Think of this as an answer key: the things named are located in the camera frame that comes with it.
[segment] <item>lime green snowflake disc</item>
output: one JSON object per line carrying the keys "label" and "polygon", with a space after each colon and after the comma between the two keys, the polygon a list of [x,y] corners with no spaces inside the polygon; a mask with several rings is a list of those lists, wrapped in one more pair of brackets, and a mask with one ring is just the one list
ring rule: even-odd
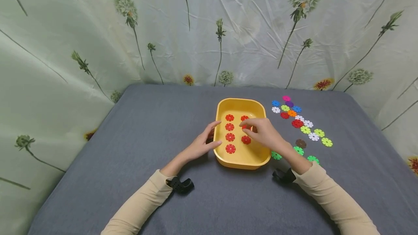
{"label": "lime green snowflake disc", "polygon": [[305,134],[311,133],[311,128],[309,128],[308,126],[302,126],[300,130],[302,131],[302,133],[305,133]]}
{"label": "lime green snowflake disc", "polygon": [[271,156],[275,160],[280,160],[282,158],[282,156],[280,154],[276,153],[276,152],[271,152]]}
{"label": "lime green snowflake disc", "polygon": [[297,151],[302,156],[305,154],[305,151],[302,148],[300,148],[299,146],[295,146],[295,147],[293,147],[293,149],[295,151]]}
{"label": "lime green snowflake disc", "polygon": [[321,129],[315,129],[313,132],[316,133],[321,138],[325,137],[325,133]]}
{"label": "lime green snowflake disc", "polygon": [[324,144],[326,147],[332,146],[332,141],[328,138],[322,138],[321,141],[322,141],[322,144]]}
{"label": "lime green snowflake disc", "polygon": [[308,156],[308,161],[316,161],[316,163],[319,164],[318,158],[316,158],[315,156],[312,156],[312,155]]}
{"label": "lime green snowflake disc", "polygon": [[282,106],[280,106],[280,108],[281,108],[283,111],[285,111],[285,112],[290,111],[290,107],[289,107],[289,106],[286,106],[286,105],[282,105]]}

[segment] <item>white snowflake disc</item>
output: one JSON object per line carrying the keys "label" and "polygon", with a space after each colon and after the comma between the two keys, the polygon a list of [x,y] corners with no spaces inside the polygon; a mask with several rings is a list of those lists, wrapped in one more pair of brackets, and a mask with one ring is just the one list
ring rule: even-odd
{"label": "white snowflake disc", "polygon": [[278,113],[280,112],[280,108],[275,107],[275,106],[273,106],[273,107],[271,108],[271,110],[272,110],[273,112],[275,112],[276,114],[278,114]]}
{"label": "white snowflake disc", "polygon": [[296,116],[295,120],[301,120],[302,122],[305,122],[305,118],[303,118],[302,116]]}
{"label": "white snowflake disc", "polygon": [[310,120],[305,120],[305,121],[303,122],[303,124],[304,124],[306,127],[309,127],[309,128],[312,128],[312,127],[314,126],[314,124],[313,124]]}
{"label": "white snowflake disc", "polygon": [[319,136],[316,133],[310,133],[308,134],[309,139],[313,140],[313,141],[319,141]]}

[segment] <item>wrist band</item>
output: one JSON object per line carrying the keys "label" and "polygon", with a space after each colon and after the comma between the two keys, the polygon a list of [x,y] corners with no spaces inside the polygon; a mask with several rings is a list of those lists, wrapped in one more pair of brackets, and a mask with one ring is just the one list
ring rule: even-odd
{"label": "wrist band", "polygon": [[296,176],[293,174],[291,168],[289,168],[287,172],[275,169],[273,172],[273,177],[282,183],[292,183],[296,180]]}
{"label": "wrist band", "polygon": [[167,181],[167,185],[180,194],[187,194],[194,188],[192,180],[188,178],[184,182],[181,182],[177,176],[172,180]]}

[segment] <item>curtain backdrop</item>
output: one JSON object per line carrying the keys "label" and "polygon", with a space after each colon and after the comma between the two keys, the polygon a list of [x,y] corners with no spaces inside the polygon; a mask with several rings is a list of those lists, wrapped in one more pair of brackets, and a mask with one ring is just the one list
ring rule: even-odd
{"label": "curtain backdrop", "polygon": [[132,83],[337,90],[418,174],[417,0],[1,0],[0,230]]}

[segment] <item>green snowflake disc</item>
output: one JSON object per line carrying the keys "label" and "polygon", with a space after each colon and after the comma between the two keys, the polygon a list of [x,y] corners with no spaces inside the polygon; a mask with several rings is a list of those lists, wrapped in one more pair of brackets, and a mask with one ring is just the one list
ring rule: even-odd
{"label": "green snowflake disc", "polygon": [[305,151],[302,148],[300,148],[299,146],[295,146],[295,147],[293,147],[293,149],[295,151],[297,151],[302,156],[305,154]]}
{"label": "green snowflake disc", "polygon": [[280,154],[276,153],[276,152],[271,152],[271,156],[275,160],[280,160],[282,158],[282,156]]}
{"label": "green snowflake disc", "polygon": [[316,161],[316,163],[317,164],[319,164],[319,160],[318,160],[318,158],[316,158],[315,156],[313,156],[313,155],[309,155],[308,156],[308,161]]}

